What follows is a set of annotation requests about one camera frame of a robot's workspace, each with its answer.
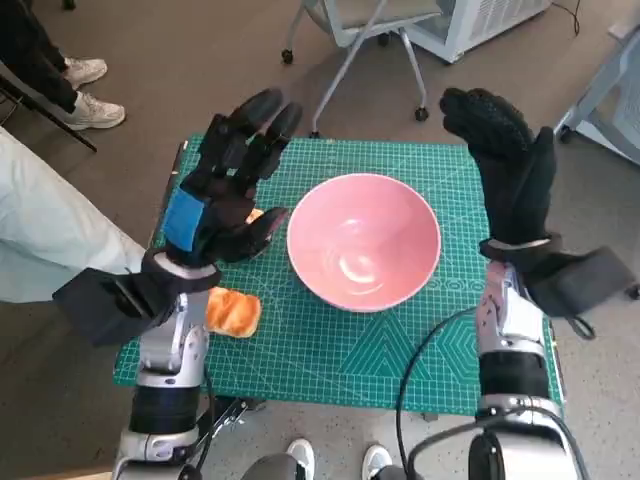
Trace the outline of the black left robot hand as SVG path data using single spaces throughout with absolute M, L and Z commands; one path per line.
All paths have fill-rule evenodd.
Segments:
M 302 106 L 283 103 L 267 88 L 228 115 L 213 117 L 196 167 L 182 180 L 166 210 L 162 231 L 167 255 L 188 267 L 234 263 L 260 254 L 284 222 L 273 207 L 250 220 L 257 185 L 269 179 L 302 118 Z

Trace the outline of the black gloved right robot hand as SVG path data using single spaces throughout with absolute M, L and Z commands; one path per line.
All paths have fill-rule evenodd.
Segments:
M 448 88 L 439 106 L 443 127 L 466 142 L 479 169 L 490 238 L 508 245 L 549 238 L 553 130 L 533 133 L 515 106 L 481 88 Z

